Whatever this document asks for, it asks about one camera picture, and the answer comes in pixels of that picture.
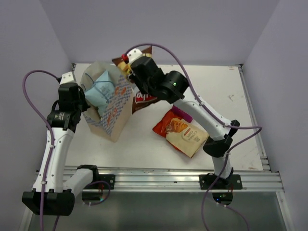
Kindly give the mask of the brown Chuba cassava chips bag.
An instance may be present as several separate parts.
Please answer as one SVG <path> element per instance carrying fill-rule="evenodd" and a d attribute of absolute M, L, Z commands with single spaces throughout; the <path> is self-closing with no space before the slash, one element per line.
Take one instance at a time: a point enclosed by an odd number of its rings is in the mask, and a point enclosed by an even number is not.
<path fill-rule="evenodd" d="M 142 51 L 142 56 L 152 57 L 152 46 L 149 46 Z M 131 64 L 126 64 L 122 57 L 116 57 L 112 59 L 113 64 L 115 64 L 119 69 L 121 69 L 126 74 L 126 79 L 130 83 L 134 91 L 134 98 L 132 102 L 132 114 L 136 111 L 143 109 L 159 100 L 149 94 L 142 94 L 137 85 L 131 79 L 132 70 L 130 68 Z"/>

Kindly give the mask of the light blue cassava chips bag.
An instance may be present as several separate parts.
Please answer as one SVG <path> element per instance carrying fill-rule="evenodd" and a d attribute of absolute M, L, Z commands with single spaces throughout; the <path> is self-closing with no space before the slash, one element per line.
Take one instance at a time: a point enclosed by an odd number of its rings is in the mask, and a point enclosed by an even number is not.
<path fill-rule="evenodd" d="M 92 81 L 92 86 L 85 90 L 85 98 L 97 108 L 98 114 L 102 116 L 113 98 L 115 84 L 108 71 L 101 74 L 95 81 L 88 73 L 85 75 Z"/>

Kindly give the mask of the blue patterned paper bag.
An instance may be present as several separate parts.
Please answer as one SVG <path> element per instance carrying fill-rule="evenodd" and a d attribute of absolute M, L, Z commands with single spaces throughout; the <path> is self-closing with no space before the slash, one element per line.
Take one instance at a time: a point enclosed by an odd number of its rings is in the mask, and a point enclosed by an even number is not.
<path fill-rule="evenodd" d="M 97 108 L 86 100 L 90 107 L 83 115 L 92 133 L 116 142 L 132 115 L 134 92 L 126 79 L 126 74 L 115 65 L 96 61 L 84 71 L 80 86 L 84 92 L 92 86 L 92 81 L 85 75 L 86 73 L 95 81 L 105 71 L 109 72 L 110 78 L 115 84 L 113 98 L 102 116 L 98 114 Z"/>

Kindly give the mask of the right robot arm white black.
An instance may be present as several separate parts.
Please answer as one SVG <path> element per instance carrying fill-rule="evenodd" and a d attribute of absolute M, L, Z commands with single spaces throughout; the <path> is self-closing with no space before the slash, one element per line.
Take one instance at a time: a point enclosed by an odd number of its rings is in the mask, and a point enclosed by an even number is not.
<path fill-rule="evenodd" d="M 209 134 L 203 146 L 205 153 L 210 155 L 214 164 L 214 183 L 220 189 L 225 189 L 231 184 L 233 167 L 227 157 L 227 151 L 233 142 L 237 120 L 230 121 L 218 114 L 214 109 L 204 106 L 202 101 L 193 92 L 188 79 L 178 71 L 165 74 L 151 57 L 140 55 L 129 58 L 128 63 L 132 74 L 130 78 L 143 94 L 149 94 L 161 101 L 167 101 L 190 115 Z"/>

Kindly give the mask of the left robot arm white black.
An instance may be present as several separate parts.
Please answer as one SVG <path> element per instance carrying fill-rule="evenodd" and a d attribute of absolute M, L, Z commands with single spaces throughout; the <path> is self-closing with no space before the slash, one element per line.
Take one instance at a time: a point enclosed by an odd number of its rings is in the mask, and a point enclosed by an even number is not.
<path fill-rule="evenodd" d="M 32 190 L 22 195 L 22 202 L 36 215 L 69 216 L 76 196 L 86 186 L 95 189 L 100 183 L 95 165 L 80 165 L 73 176 L 63 181 L 69 146 L 81 114 L 89 106 L 77 83 L 61 84 L 58 94 L 47 116 L 46 148 L 38 177 Z"/>

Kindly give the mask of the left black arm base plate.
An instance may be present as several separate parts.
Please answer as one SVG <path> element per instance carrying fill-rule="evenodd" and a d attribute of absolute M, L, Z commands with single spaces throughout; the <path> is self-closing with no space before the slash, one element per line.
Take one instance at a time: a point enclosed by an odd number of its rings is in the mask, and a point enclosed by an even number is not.
<path fill-rule="evenodd" d="M 115 186 L 115 182 L 116 182 L 116 175 L 113 174 L 112 172 L 100 172 L 98 171 L 98 177 L 97 180 L 98 181 L 105 181 L 105 183 L 98 183 L 97 184 L 97 189 L 99 189 L 100 191 L 102 190 L 108 190 L 108 185 L 110 186 L 110 189 L 113 190 L 114 186 Z"/>

